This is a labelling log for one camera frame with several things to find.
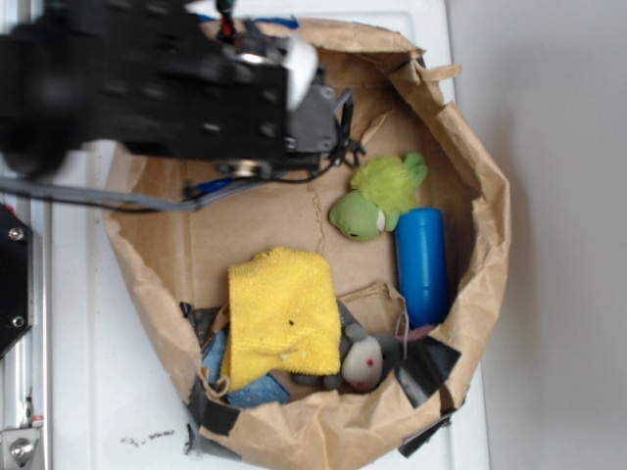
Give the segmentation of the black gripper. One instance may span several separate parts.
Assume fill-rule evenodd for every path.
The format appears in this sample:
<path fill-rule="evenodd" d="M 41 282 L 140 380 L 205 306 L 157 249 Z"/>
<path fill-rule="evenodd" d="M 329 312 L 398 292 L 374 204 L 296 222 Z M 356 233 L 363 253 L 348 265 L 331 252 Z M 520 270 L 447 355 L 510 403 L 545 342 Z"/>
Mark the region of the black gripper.
<path fill-rule="evenodd" d="M 237 30 L 217 5 L 207 35 L 182 1 L 76 1 L 84 106 L 79 139 L 111 139 L 136 155 L 210 161 L 222 173 L 318 175 L 362 146 L 350 92 L 327 85 L 312 44 Z"/>

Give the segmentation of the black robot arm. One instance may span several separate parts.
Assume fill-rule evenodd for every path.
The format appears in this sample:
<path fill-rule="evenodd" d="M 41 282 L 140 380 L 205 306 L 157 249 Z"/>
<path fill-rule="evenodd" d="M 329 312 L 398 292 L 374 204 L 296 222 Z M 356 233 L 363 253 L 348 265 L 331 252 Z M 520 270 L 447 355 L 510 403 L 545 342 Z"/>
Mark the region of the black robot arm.
<path fill-rule="evenodd" d="M 362 146 L 350 92 L 316 49 L 271 37 L 230 1 L 209 37 L 184 1 L 48 1 L 1 38 L 1 151 L 14 171 L 56 170 L 97 140 L 134 155 L 213 162 L 228 175 L 318 173 Z"/>

